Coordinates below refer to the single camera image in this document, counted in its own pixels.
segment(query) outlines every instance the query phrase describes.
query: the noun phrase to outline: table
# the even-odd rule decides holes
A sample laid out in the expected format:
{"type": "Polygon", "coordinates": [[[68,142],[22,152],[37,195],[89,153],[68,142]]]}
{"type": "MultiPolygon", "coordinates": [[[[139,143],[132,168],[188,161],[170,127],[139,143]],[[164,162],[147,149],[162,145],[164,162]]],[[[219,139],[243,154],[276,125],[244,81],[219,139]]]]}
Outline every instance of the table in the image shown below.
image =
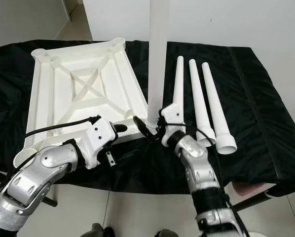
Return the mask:
{"type": "MultiPolygon", "coordinates": [[[[33,40],[0,47],[0,170],[12,169],[12,160],[22,148],[25,133],[36,48],[52,49],[91,43],[89,41],[33,40]]],[[[145,98],[148,96],[148,43],[126,43],[126,52],[145,98]]],[[[208,62],[231,134],[238,150],[219,155],[223,183],[275,183],[268,194],[237,206],[238,209],[269,197],[295,191],[295,124],[271,79],[253,51],[247,47],[223,47],[168,42],[163,105],[172,103],[176,58],[184,57],[184,119],[196,126],[191,92],[189,59],[208,62]]],[[[187,130],[194,136],[194,131],[187,130]]],[[[209,149],[209,160],[213,148],[209,149]]],[[[58,183],[149,194],[189,193],[181,162],[171,150],[147,138],[111,149],[117,163],[106,159],[92,170],[80,169],[58,183]]]]}

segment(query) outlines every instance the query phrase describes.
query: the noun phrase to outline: white wall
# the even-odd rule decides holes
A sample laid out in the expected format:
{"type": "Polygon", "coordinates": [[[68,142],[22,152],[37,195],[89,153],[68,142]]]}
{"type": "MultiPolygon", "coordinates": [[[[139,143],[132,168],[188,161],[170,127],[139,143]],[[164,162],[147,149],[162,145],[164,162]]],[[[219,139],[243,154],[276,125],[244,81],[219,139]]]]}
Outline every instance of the white wall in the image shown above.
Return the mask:
{"type": "MultiPolygon", "coordinates": [[[[84,0],[93,40],[148,40],[148,0],[84,0]]],[[[295,0],[171,0],[169,40],[249,46],[295,121],[295,0]]]]}
{"type": "Polygon", "coordinates": [[[0,46],[53,40],[67,21],[62,0],[0,0],[0,46]]]}

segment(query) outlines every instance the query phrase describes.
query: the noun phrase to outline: white cylindrical rod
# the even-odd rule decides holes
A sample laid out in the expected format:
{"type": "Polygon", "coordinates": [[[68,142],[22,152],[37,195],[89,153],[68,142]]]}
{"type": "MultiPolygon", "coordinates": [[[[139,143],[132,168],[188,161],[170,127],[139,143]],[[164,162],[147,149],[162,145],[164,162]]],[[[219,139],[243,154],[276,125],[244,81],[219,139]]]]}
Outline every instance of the white cylindrical rod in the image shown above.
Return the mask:
{"type": "Polygon", "coordinates": [[[228,129],[209,64],[203,63],[201,66],[205,79],[213,126],[216,133],[217,151],[223,155],[231,154],[237,150],[235,139],[228,129]]]}
{"type": "Polygon", "coordinates": [[[184,58],[182,56],[177,58],[173,103],[179,105],[184,116],[184,58]]]}
{"type": "MultiPolygon", "coordinates": [[[[216,136],[215,136],[215,132],[210,126],[207,108],[206,108],[205,100],[203,98],[203,93],[201,89],[197,65],[194,59],[191,59],[189,61],[189,69],[190,69],[193,104],[195,107],[197,128],[203,131],[209,137],[211,142],[215,144],[216,136]]],[[[205,147],[211,146],[210,141],[202,133],[197,131],[196,135],[197,135],[197,141],[199,141],[203,146],[205,147]]]]}
{"type": "Polygon", "coordinates": [[[169,5],[169,0],[150,0],[147,127],[155,133],[163,107],[169,5]]]}

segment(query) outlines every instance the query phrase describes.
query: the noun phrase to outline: black cable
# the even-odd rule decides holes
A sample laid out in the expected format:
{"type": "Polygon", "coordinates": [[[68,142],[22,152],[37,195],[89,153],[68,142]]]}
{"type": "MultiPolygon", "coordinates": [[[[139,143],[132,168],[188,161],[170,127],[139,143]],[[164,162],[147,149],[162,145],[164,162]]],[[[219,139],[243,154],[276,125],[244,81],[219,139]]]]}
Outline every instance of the black cable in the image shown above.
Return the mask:
{"type": "MultiPolygon", "coordinates": [[[[183,127],[190,127],[190,128],[193,128],[194,130],[200,132],[202,135],[205,136],[205,138],[208,139],[208,141],[210,142],[210,145],[212,147],[214,147],[214,144],[213,142],[211,141],[211,139],[203,132],[201,131],[200,129],[198,129],[197,127],[195,126],[191,126],[191,125],[186,125],[186,124],[183,124],[183,123],[165,123],[164,124],[165,126],[183,126],[183,127]]],[[[246,229],[246,226],[244,225],[241,217],[239,216],[239,214],[237,213],[237,211],[234,209],[233,205],[231,204],[230,202],[230,198],[229,196],[225,193],[225,190],[224,190],[224,185],[223,185],[223,182],[222,182],[222,174],[221,174],[221,163],[220,163],[220,159],[219,159],[219,156],[218,154],[216,153],[217,151],[214,150],[214,156],[215,156],[215,159],[216,159],[216,162],[217,162],[217,166],[218,166],[218,182],[220,184],[220,187],[221,187],[221,190],[222,190],[222,194],[224,195],[224,199],[225,201],[227,202],[227,204],[229,205],[229,207],[231,208],[231,210],[233,211],[233,214],[236,218],[236,220],[239,222],[240,226],[243,228],[244,230],[244,233],[247,237],[250,236],[250,234],[248,233],[247,229],[246,229]]]]}
{"type": "Polygon", "coordinates": [[[49,130],[53,130],[53,129],[57,129],[57,128],[61,128],[61,127],[68,127],[68,126],[73,126],[73,125],[77,125],[77,124],[81,124],[84,122],[91,122],[92,124],[94,123],[94,120],[98,119],[99,116],[97,117],[89,117],[89,118],[85,118],[79,121],[75,121],[75,122],[68,122],[68,123],[63,123],[63,124],[57,124],[54,126],[50,126],[50,127],[44,127],[44,128],[40,128],[31,132],[28,132],[24,135],[24,138],[29,137],[31,135],[34,135],[36,133],[40,133],[40,132],[46,132],[49,130]]]}

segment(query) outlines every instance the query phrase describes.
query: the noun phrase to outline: floor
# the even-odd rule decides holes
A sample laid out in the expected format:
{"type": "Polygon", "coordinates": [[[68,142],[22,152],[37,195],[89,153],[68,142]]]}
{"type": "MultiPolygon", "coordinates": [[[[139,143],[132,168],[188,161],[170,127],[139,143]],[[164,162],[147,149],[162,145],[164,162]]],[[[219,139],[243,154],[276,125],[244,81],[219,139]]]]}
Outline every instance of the floor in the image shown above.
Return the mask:
{"type": "MultiPolygon", "coordinates": [[[[92,40],[85,10],[77,5],[58,40],[92,40]]],[[[243,200],[226,187],[233,204],[243,200]]],[[[190,195],[115,193],[72,185],[55,185],[48,194],[59,204],[41,204],[19,232],[19,237],[78,237],[94,222],[115,229],[117,237],[152,237],[171,229],[180,237],[199,236],[190,195]]],[[[268,237],[295,237],[295,193],[274,198],[239,212],[250,232],[268,237]]]]}

